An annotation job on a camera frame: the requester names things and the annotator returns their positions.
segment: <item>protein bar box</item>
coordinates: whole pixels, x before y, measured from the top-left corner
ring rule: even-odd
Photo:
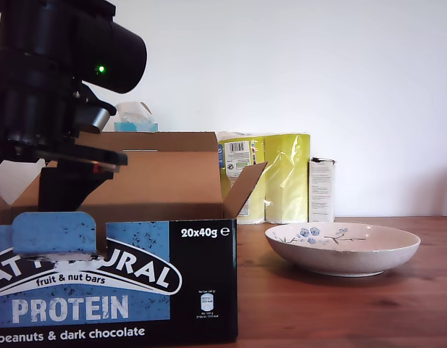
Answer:
[[[0,224],[9,216],[0,347],[234,340],[236,217],[264,164],[244,169],[222,199],[213,133],[84,134],[78,143],[126,151],[128,166],[78,212],[36,212],[38,178],[0,204]],[[104,257],[58,260],[67,250]],[[51,251],[51,262],[25,257]]]

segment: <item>bowl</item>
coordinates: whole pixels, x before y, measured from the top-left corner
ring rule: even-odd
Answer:
[[[374,276],[403,265],[421,242],[410,232],[360,223],[293,223],[269,228],[265,236],[285,260],[341,277]]]

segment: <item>plastic wrap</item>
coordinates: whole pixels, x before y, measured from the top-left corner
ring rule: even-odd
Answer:
[[[269,223],[305,223],[309,219],[310,136],[264,137],[265,214]]]
[[[235,133],[227,134],[226,136],[221,134],[221,138],[226,139],[220,141],[223,153],[220,183],[222,184],[222,195],[226,196],[245,166],[265,162],[264,138],[244,135],[239,135],[238,137],[238,134]],[[264,176],[262,175],[252,195],[239,213],[238,223],[263,223],[265,221],[264,198],[265,184]]]
[[[256,135],[219,133],[220,170],[225,196],[243,167],[268,162],[238,223],[304,223],[308,221],[308,134]]]

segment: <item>white label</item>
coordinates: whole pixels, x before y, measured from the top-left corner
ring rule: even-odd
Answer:
[[[309,163],[309,222],[333,222],[333,162]]]
[[[237,178],[244,167],[251,164],[251,147],[248,141],[225,143],[226,175]]]
[[[201,296],[201,309],[204,312],[210,312],[214,309],[214,295],[203,294]]]
[[[249,200],[244,203],[243,208],[239,212],[239,216],[248,216],[249,215]]]

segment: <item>table surface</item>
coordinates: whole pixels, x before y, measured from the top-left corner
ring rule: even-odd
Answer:
[[[238,226],[239,337],[205,347],[447,348],[447,217],[340,218],[417,234],[408,263],[369,278],[294,268],[264,231]]]

